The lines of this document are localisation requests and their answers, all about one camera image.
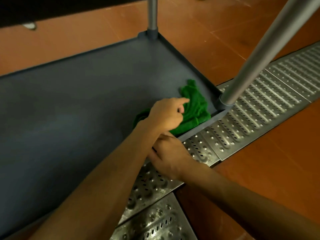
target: green rag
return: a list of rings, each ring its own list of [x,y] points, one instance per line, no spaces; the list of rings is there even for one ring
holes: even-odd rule
[[[190,102],[183,105],[184,113],[181,124],[170,131],[174,136],[181,135],[211,118],[207,111],[208,104],[198,91],[195,80],[188,80],[187,85],[180,89],[180,94],[182,97],[190,99]],[[147,118],[149,113],[149,108],[139,113],[134,119],[133,128],[136,127],[139,121]]]

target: floor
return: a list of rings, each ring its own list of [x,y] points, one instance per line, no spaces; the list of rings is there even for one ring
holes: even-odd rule
[[[233,78],[287,0],[159,0],[158,26],[215,85]],[[277,57],[320,40],[320,10]],[[0,29],[0,75],[108,45],[147,27],[138,2]],[[320,100],[214,170],[320,224]],[[199,240],[252,239],[204,196],[176,191]]]

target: cart leg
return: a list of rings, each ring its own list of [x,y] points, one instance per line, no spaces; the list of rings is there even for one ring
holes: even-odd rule
[[[148,37],[158,38],[158,0],[148,0]]]
[[[288,0],[233,83],[220,96],[218,110],[232,106],[245,89],[320,6],[320,0]]]

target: person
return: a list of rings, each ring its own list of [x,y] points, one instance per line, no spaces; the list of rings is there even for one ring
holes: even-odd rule
[[[158,101],[149,116],[107,156],[31,236],[31,240],[109,239],[146,157],[163,175],[199,189],[256,240],[319,240],[309,219],[195,161],[168,131],[183,119],[186,98]]]

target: forearm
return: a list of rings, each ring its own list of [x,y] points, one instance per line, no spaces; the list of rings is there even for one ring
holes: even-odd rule
[[[161,132],[148,120],[106,157],[33,235],[36,239],[108,239]]]
[[[199,189],[257,240],[320,239],[318,225],[231,182],[204,164],[193,166],[183,181]]]

